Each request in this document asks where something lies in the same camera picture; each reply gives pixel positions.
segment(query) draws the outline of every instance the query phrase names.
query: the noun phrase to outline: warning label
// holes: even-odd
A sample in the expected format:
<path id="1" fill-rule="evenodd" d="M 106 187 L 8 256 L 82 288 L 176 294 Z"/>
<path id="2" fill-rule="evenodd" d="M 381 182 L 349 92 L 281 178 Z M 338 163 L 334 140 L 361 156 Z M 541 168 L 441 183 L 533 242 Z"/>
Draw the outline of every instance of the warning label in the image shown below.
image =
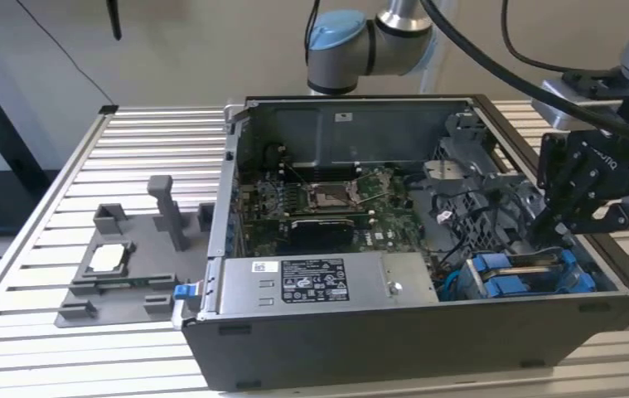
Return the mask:
<path id="1" fill-rule="evenodd" d="M 348 301 L 344 259 L 284 260 L 280 266 L 285 303 Z"/>

